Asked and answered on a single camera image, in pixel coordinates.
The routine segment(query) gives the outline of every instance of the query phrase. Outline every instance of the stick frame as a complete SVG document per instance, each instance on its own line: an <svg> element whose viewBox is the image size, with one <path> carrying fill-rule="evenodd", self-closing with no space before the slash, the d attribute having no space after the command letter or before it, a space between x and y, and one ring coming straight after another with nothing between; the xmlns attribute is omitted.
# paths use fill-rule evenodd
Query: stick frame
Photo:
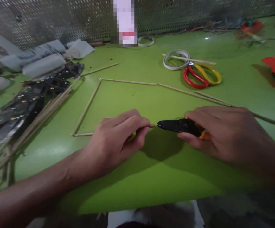
<svg viewBox="0 0 275 228"><path fill-rule="evenodd" d="M91 136L91 135L93 135L93 132L91 132L91 133L83 133L83 134L76 134L76 132L77 132L77 129L78 129L78 127L79 127L79 125L80 125L80 123L81 123L81 121L82 121L84 115L86 114L87 109L88 109L88 107L89 107L89 105L90 105L90 103L91 103L91 101L92 101L94 95L96 94L96 92L97 92L97 90L98 90L98 88L99 88L100 82L101 82L102 80L105 80L105 81L115 81L115 82L125 82L125 83L134 83L134 84L143 84L143 85L152 85L152 86L153 86L153 85L155 85L155 86L156 86L156 85L157 85L157 86L160 85L160 86L163 86L163 87L166 87L166 88L169 88L169 89L173 89L173 90L176 90L176 91L179 91L179 92L183 92L183 93L192 95L192 96L194 96L194 97L198 97L198 98L202 98L202 99L205 99L205 100L208 100L208 101L212 101L212 102L214 102L214 103L217 103L217 104L220 104L220 105L223 105L223 106L227 106L227 107L238 107L238 106L236 106L236 105L234 105L234 104L228 103L228 102L226 102L226 101L220 100L220 99L218 99L218 98L215 98L215 97L213 97L213 96L207 95L207 94L202 93L202 92L199 92L199 91L196 91L198 94L195 94L195 93L192 93L192 92L188 92L188 91L186 91L186 90L178 89L178 88L175 88L175 87L172 87L172 86L168 86L168 85L165 85L165 84L161 84L161 83L146 83L146 82L136 82L136 81L126 81L126 80L104 79L104 78L103 78L103 79L99 79L99 83L98 83L97 87L96 87L95 90L93 91L93 94L91 95L91 97L90 97L90 99L89 99L89 101L88 101L88 103L87 103L87 105L86 105L86 107L85 107L85 109L84 109L84 111L83 111L83 113L82 113L82 115L81 115L81 117L80 117L80 119L79 119L77 125L75 126L74 132L72 133L72 136L73 136L73 137L78 137L78 136ZM257 118L260 118L260 119L262 119L262 120L265 120L265 121L267 121L267 122L269 122L269 123L275 125L275 120L272 120L272 119L269 119L269 118L267 118L267 117L261 116L261 115L259 115L259 114L254 113L254 112L252 112L252 114L253 114L255 117L257 117Z"/></svg>

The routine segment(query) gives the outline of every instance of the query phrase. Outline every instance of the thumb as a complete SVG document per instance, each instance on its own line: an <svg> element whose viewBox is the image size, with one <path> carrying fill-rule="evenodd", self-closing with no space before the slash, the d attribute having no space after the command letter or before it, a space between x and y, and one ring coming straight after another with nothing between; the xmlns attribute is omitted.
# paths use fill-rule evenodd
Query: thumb
<svg viewBox="0 0 275 228"><path fill-rule="evenodd" d="M182 132L178 134L178 137L187 142L188 145L190 145L192 148L202 151L206 154L213 155L214 151L216 150L211 141L199 139L190 133Z"/></svg>

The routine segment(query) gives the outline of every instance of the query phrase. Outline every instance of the scissors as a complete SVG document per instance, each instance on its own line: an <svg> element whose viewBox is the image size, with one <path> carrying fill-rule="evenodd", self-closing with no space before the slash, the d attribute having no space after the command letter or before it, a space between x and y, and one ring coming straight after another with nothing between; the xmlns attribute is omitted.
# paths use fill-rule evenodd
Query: scissors
<svg viewBox="0 0 275 228"><path fill-rule="evenodd" d="M179 120L161 120L157 123L157 126L164 130L191 133L203 140L211 139L210 134L204 128L187 117Z"/></svg>
<svg viewBox="0 0 275 228"><path fill-rule="evenodd" d="M195 67L198 71L200 71L200 73L202 74L202 76L198 75L194 70L193 67ZM206 72L204 71L204 69L208 69L210 70L216 77L217 77L217 81L213 81L211 80L208 75L206 74ZM199 85L196 83L193 83L187 76L187 71L189 71L195 78L197 78L199 81L201 81L203 83L203 85ZM183 72L183 77L184 80L191 85L192 87L195 87L197 89L205 89L207 86L212 85L212 86L216 86L218 84L220 84L222 82L222 76L221 74L214 68L204 65L204 64L194 64L193 62L189 62L188 67L185 68L184 72Z"/></svg>

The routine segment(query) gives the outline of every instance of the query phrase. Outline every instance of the orange handle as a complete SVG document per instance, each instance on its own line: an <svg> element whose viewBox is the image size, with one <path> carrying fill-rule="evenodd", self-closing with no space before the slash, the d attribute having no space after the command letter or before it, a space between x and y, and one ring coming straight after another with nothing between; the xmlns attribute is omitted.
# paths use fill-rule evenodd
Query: orange handle
<svg viewBox="0 0 275 228"><path fill-rule="evenodd" d="M201 134L201 136L199 138L202 139L202 140L210 140L211 136L210 136L210 134L208 132L203 131L202 134Z"/></svg>

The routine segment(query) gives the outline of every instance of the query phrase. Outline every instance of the red scissor handle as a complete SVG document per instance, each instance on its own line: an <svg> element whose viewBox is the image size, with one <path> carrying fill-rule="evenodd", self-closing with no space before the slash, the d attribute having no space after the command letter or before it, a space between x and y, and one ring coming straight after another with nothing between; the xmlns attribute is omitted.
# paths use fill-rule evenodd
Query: red scissor handle
<svg viewBox="0 0 275 228"><path fill-rule="evenodd" d="M188 70L195 78L197 78L199 81L201 81L203 83L203 85L193 83L187 76L187 71ZM183 73L183 77L184 77L184 80L189 85L191 85L192 87L195 87L197 89L205 89L207 86L209 86L209 82L205 78L202 78L200 75L198 75L196 72L194 72L193 69L191 68L191 66L188 66L188 67L185 68L184 73Z"/></svg>

